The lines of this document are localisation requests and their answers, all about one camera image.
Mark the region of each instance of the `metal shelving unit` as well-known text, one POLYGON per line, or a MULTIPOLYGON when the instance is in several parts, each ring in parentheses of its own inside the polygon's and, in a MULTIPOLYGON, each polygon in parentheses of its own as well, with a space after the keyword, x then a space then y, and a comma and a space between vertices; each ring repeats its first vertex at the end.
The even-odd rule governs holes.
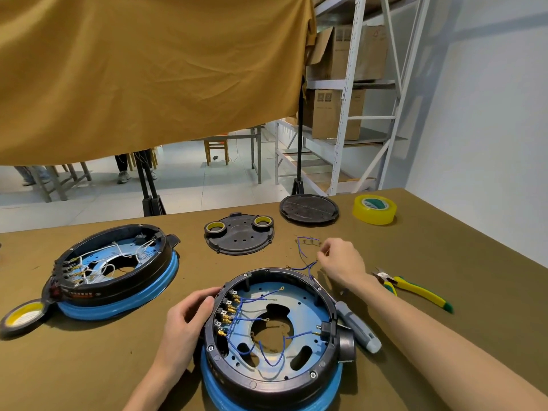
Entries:
MULTIPOLYGON (((411 76, 411 71, 415 62, 416 51, 419 46, 420 36, 422 34, 422 29, 424 27, 424 20, 426 18, 426 12, 428 10, 428 5, 430 0, 402 0, 400 2, 394 3, 391 8, 388 5, 388 0, 380 0, 382 12, 374 15, 364 17, 364 10, 366 5, 366 0, 325 0, 322 4, 319 4, 316 8, 316 16, 319 23, 329 23, 331 25, 337 24, 339 20, 345 20, 345 17, 349 17, 351 9, 353 9, 353 22, 352 22, 352 35, 350 38, 350 51, 348 53, 348 62, 346 67, 346 77, 345 79, 340 80, 316 80, 308 81, 307 87, 309 89, 336 89, 341 90, 341 113, 339 118, 339 127, 337 130, 337 139, 332 140, 318 140, 312 138, 311 129, 308 127, 303 127, 303 147, 306 146, 306 141, 312 141, 317 144, 324 146, 332 147, 334 149, 334 158, 333 164, 326 162, 323 158, 314 154, 310 150, 306 150, 307 158, 312 160, 321 160, 323 163, 319 164, 316 170, 326 170, 327 166, 331 166, 331 180, 329 181, 329 187, 326 187, 325 179, 322 178, 321 186, 318 181, 315 180, 317 176, 306 171, 302 170, 303 180, 309 184, 312 189, 322 195, 322 196, 332 196, 339 193, 356 193, 360 190, 363 190, 368 187, 374 189, 382 189, 386 178, 386 172, 388 168, 388 163, 390 161, 390 156, 392 154, 392 149, 394 148, 394 142, 397 140, 402 140, 398 138, 396 133, 400 123, 401 110, 405 97, 407 94, 407 89, 409 86, 409 79, 411 76), (413 28, 409 37, 409 44, 407 46, 407 52, 405 56, 405 61, 403 62, 403 67, 400 69, 396 46, 394 43, 394 29, 392 27, 391 14, 394 11, 397 11, 402 8, 407 8, 408 6, 414 5, 416 3, 416 13, 415 19, 413 22, 413 28), (396 70, 395 80, 372 80, 367 82, 355 82, 354 81, 354 72, 356 70, 356 61, 358 55, 358 47, 360 45, 360 35, 362 25, 375 17, 382 15, 384 19, 384 25, 387 29, 387 38, 388 38, 388 48, 391 50, 391 57, 394 60, 394 68, 396 70), (350 108, 350 97, 352 95, 352 90, 354 88, 365 88, 365 89, 393 89, 396 93, 396 99, 394 101, 394 108, 391 115, 384 116, 358 116, 358 117, 349 117, 348 111, 350 108), (369 130, 362 127, 360 131, 360 138, 355 141, 345 141, 346 133, 346 124, 348 120, 390 120, 390 127, 388 133, 383 133, 379 131, 369 130), (360 179, 353 179, 348 174, 341 172, 341 163, 343 160, 343 149, 345 147, 363 147, 363 146, 379 146, 380 148, 377 155, 372 160, 371 164, 367 167, 366 171, 363 173, 360 179), (373 169, 380 162, 380 178, 372 179, 369 177, 373 169)), ((278 178, 282 177, 278 174, 279 165, 285 161, 291 166, 294 166, 293 154, 294 150, 291 149, 291 144, 293 143, 297 135, 297 126, 287 123, 285 120, 276 121, 276 166, 275 166, 275 177, 276 184, 278 184, 278 178), (282 150, 278 147, 278 135, 279 127, 284 126, 292 130, 295 135, 291 139, 290 144, 288 145, 288 150, 282 150)))

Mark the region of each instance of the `floor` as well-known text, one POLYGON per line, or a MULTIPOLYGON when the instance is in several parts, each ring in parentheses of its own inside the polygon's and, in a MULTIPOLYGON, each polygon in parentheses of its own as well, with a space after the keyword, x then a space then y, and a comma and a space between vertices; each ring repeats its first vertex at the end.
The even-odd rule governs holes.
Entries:
MULTIPOLYGON (((248 134, 248 130, 238 133, 248 134)), ((274 143, 263 138, 263 184, 251 168, 250 140, 229 141, 229 164, 223 150, 212 151, 217 161, 206 165, 202 141, 168 144, 158 155, 158 180, 154 182, 168 214, 278 202, 291 192, 292 177, 274 183, 274 143)), ((92 182, 83 181, 67 193, 68 200, 45 203, 38 191, 23 187, 19 173, 0 166, 0 232, 49 228, 143 216, 142 192, 136 171, 123 185, 116 184, 114 157, 88 162, 92 182)), ((286 173, 284 164, 280 173, 286 173)))

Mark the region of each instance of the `person's left hand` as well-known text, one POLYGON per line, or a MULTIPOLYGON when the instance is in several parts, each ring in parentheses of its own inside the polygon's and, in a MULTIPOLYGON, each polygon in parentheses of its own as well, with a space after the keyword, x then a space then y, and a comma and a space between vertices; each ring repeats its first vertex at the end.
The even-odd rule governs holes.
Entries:
POLYGON ((154 359, 158 369, 175 384, 190 364, 200 331, 213 310, 221 287, 194 291, 168 311, 164 334, 154 359))

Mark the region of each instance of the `gray screwdriver handle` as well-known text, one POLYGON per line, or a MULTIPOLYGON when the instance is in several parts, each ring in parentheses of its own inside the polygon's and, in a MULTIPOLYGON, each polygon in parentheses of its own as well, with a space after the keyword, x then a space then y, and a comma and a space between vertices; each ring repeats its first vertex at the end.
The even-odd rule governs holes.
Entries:
POLYGON ((349 309, 345 302, 337 301, 337 303, 335 303, 335 308, 346 325, 354 331, 354 337, 362 347, 371 353, 376 353, 380 350, 381 343, 379 338, 375 336, 373 331, 369 329, 369 326, 367 326, 363 320, 349 309))

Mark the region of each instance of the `brown table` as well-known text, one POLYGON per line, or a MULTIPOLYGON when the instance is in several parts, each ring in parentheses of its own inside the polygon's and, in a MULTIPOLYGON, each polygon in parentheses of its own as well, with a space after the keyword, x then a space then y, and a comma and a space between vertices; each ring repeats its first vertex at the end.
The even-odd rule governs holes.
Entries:
MULTIPOLYGON (((397 220, 390 226, 357 221, 351 214, 351 195, 334 198, 341 216, 326 228, 285 222, 277 203, 242 207, 238 210, 244 213, 273 216, 276 231, 271 245, 245 256, 217 255, 203 240, 203 226, 235 208, 140 219, 181 238, 181 265, 173 283, 155 300, 118 320, 84 323, 56 315, 28 335, 0 342, 2 409, 121 410, 154 358, 170 306, 193 290, 222 284, 251 269, 299 265, 295 237, 304 233, 322 240, 349 239, 369 267, 381 266, 441 294, 453 304, 455 315, 399 292, 548 394, 548 269, 404 190, 379 194, 398 204, 397 220)), ((124 223, 128 221, 0 234, 0 312, 38 297, 54 258, 70 245, 124 223)), ((359 351, 356 366, 345 366, 331 409, 447 409, 368 317, 366 306, 352 295, 346 301, 377 331, 383 346, 375 356, 359 351)), ((186 372, 162 409, 214 408, 199 373, 186 372)))

